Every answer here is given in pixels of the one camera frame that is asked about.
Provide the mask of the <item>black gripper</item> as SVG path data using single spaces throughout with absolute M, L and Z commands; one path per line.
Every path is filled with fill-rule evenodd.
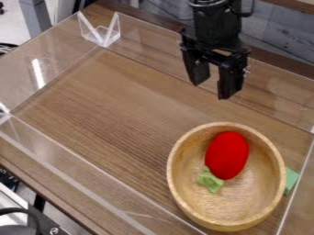
M 188 80 L 197 86 L 217 66 L 217 98 L 228 99 L 243 88 L 249 49 L 239 39 L 241 18 L 252 15 L 240 3 L 189 3 L 193 26 L 180 31 L 180 50 Z

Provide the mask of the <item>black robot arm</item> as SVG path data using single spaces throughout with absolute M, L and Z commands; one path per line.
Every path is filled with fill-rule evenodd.
M 197 86 L 211 76 L 209 65 L 217 67 L 216 95 L 228 99 L 243 88 L 249 47 L 239 39 L 241 0 L 188 0 L 193 27 L 180 30 L 180 51 L 191 83 Z

